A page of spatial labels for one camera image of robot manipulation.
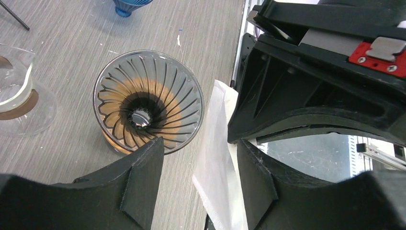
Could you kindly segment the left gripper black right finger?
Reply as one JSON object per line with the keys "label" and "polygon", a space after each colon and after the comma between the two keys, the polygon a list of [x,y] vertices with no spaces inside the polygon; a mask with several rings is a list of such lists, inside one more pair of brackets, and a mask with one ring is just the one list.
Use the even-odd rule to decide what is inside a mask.
{"label": "left gripper black right finger", "polygon": [[368,171],[331,183],[237,143],[237,161],[251,230],[403,230],[406,173]]}

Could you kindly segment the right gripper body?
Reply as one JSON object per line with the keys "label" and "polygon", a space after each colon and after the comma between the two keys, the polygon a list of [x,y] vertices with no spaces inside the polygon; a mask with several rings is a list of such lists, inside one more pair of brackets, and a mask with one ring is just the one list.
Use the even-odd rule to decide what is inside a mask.
{"label": "right gripper body", "polygon": [[406,88],[406,3],[403,0],[265,0],[247,20],[293,44],[340,54],[371,81]]}

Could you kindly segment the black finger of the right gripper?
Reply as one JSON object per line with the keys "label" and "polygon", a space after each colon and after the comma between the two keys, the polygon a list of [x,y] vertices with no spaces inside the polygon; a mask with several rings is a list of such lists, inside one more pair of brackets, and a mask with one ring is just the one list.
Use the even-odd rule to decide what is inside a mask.
{"label": "black finger of the right gripper", "polygon": [[406,144],[406,82],[310,45],[260,39],[245,63],[228,142],[338,133]]}

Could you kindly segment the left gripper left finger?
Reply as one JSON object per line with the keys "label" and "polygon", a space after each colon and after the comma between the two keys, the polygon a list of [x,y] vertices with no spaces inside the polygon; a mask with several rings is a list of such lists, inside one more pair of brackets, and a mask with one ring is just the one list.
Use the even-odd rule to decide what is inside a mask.
{"label": "left gripper left finger", "polygon": [[3,230],[149,230],[164,160],[162,138],[70,184],[0,176]]}

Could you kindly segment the white paper coffee filter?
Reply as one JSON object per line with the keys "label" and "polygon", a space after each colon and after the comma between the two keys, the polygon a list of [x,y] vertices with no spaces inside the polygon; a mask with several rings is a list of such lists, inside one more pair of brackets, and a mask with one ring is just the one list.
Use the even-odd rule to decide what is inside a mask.
{"label": "white paper coffee filter", "polygon": [[217,230],[246,230],[237,145],[227,142],[228,122],[238,93],[215,80],[205,113],[203,139],[192,176],[203,206]]}

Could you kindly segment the grey ribbed dripper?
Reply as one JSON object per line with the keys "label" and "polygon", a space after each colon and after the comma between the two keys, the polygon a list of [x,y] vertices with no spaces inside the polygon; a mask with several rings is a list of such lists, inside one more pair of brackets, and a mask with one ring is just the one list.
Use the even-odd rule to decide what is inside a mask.
{"label": "grey ribbed dripper", "polygon": [[195,75],[177,59],[137,50],[110,61],[93,87],[93,110],[103,135],[129,154],[162,138],[171,154],[197,135],[204,116],[203,92]]}

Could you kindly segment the glass carafe with wooden collar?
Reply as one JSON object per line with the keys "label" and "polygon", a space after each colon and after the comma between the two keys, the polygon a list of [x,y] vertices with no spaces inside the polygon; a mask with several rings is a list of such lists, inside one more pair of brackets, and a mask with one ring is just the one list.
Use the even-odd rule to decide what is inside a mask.
{"label": "glass carafe with wooden collar", "polygon": [[0,45],[0,134],[36,135],[51,126],[57,114],[53,92],[32,76],[35,53]]}

